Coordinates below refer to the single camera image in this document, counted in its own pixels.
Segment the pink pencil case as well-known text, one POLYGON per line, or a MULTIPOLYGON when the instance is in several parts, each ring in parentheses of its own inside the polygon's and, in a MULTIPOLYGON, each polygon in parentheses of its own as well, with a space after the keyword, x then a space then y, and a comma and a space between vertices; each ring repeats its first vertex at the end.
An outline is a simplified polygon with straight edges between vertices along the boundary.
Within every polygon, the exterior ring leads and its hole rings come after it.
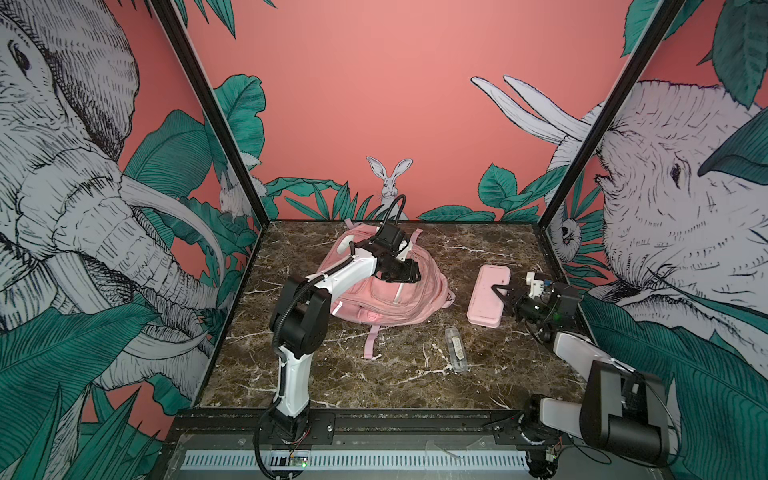
POLYGON ((480 267, 467 310, 470 324, 487 328, 500 325, 504 302, 492 287, 508 285, 510 278, 511 271, 507 266, 486 264, 480 267))

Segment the pink student backpack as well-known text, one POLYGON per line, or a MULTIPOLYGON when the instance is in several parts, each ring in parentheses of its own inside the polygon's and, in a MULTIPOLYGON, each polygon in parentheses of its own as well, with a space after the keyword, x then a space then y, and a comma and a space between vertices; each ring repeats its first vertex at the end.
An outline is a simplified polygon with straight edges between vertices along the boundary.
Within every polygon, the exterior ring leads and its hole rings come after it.
POLYGON ((408 238, 402 257, 418 264, 420 280, 415 283, 386 282, 369 277, 351 286, 342 295, 335 294, 331 314, 345 321, 371 327, 364 357, 371 359, 379 331, 385 327, 424 322, 436 311, 451 306, 455 294, 429 252, 417 244, 420 229, 408 238))

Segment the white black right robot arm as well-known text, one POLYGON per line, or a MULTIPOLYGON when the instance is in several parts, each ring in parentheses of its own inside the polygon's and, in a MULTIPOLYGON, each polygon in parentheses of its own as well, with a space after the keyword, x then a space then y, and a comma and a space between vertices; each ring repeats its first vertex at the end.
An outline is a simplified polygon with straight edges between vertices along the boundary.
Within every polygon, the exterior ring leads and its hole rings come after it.
POLYGON ((515 418, 525 441, 552 445, 566 435, 642 466, 663 468, 673 462, 670 437, 680 434, 672 425, 661 380, 571 329, 582 300, 576 288, 532 279, 527 293, 502 284, 491 290, 538 343, 586 381, 580 402, 531 396, 515 418))

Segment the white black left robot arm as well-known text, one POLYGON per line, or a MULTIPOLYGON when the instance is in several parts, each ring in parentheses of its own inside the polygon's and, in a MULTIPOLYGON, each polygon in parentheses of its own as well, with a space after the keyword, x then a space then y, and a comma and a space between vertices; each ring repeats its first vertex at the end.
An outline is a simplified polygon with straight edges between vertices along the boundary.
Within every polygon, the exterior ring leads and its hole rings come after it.
POLYGON ((328 330, 332 303, 368 278, 394 283, 421 280, 418 262, 374 241, 352 242, 346 256, 307 277, 291 277, 274 310, 272 350, 278 358, 276 394, 267 416, 286 443, 308 430, 309 377, 314 352, 328 330))

